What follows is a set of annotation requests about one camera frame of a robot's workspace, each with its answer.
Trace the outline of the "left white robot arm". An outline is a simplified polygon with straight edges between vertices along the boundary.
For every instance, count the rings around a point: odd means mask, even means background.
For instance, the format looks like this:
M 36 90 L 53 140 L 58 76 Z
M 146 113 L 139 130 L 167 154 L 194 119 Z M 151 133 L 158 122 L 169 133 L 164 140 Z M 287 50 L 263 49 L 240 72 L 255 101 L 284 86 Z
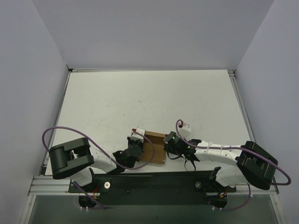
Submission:
M 94 190 L 96 181 L 92 167 L 107 174 L 119 174 L 133 168 L 143 153 L 144 139 L 127 137 L 128 148 L 106 157 L 101 151 L 90 149 L 87 138 L 79 138 L 50 149 L 52 177 L 55 180 L 70 178 L 85 192 Z

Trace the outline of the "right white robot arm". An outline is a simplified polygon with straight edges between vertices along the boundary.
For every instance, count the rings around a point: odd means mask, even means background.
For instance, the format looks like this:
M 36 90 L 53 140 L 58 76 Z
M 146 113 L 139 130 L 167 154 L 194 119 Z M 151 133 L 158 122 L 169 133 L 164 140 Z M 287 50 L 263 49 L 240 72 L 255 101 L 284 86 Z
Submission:
M 269 190 L 278 161 L 258 144 L 247 141 L 241 146 L 221 146 L 201 140 L 187 142 L 175 132 L 164 138 L 164 149 L 194 164 L 196 161 L 211 161 L 227 165 L 216 169 L 213 178 L 223 187 L 239 183 Z

